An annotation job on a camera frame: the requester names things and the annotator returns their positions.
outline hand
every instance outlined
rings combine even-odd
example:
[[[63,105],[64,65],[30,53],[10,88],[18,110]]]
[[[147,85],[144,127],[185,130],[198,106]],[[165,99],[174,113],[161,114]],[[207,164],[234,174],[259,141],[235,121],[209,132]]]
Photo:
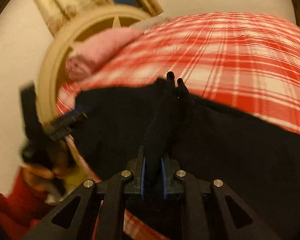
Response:
[[[67,146],[59,151],[50,151],[49,158],[53,163],[53,173],[59,179],[64,179],[73,171],[74,165],[69,164],[71,153],[68,152]]]
[[[54,173],[38,164],[26,164],[22,169],[23,180],[37,191],[46,191],[46,179],[53,179]]]

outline blue trim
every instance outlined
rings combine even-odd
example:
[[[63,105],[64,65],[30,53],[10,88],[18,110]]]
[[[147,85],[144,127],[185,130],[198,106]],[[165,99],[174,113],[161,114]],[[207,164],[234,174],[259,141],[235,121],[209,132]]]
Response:
[[[146,158],[143,157],[142,162],[142,170],[141,170],[141,187],[140,187],[140,194],[143,197],[143,190],[144,190],[144,178],[145,178],[145,167],[146,167]]]
[[[166,174],[166,168],[164,166],[163,158],[161,158],[161,173],[163,178],[163,198],[167,200],[168,198],[168,191],[167,191],[167,174]]]

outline metal screw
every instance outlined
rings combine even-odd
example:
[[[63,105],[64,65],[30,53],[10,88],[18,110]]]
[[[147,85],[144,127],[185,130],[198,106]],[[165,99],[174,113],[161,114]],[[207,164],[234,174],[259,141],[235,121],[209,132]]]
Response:
[[[84,185],[85,187],[92,187],[93,181],[92,181],[91,179],[88,179],[88,180],[86,180],[86,181],[83,183],[83,185]]]
[[[179,170],[179,171],[176,172],[176,175],[177,175],[178,177],[184,177],[184,176],[186,175],[186,172],[183,171],[183,170]]]
[[[214,184],[216,187],[222,187],[222,186],[223,186],[223,181],[220,180],[220,179],[216,179],[215,181],[213,181],[213,184]]]
[[[131,175],[131,171],[123,171],[121,172],[121,176],[123,177],[129,177]]]

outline beige circular frame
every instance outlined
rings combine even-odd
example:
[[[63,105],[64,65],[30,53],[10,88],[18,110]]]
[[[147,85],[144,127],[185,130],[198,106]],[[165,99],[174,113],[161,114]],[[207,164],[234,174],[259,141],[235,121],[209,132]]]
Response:
[[[65,24],[49,46],[42,62],[37,86],[37,112],[42,123],[56,115],[58,90],[68,81],[65,61],[77,42],[107,28],[130,26],[151,15],[128,5],[109,5],[86,11]]]

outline plaid fabric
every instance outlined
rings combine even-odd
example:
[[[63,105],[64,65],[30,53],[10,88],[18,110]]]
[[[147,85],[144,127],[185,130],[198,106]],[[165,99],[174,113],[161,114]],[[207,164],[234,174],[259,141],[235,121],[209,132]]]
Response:
[[[90,78],[65,83],[58,114],[74,107],[81,90],[140,87],[168,71],[194,95],[300,134],[300,28],[260,14],[210,13],[155,26]],[[135,221],[126,212],[124,230],[133,239],[160,239]]]

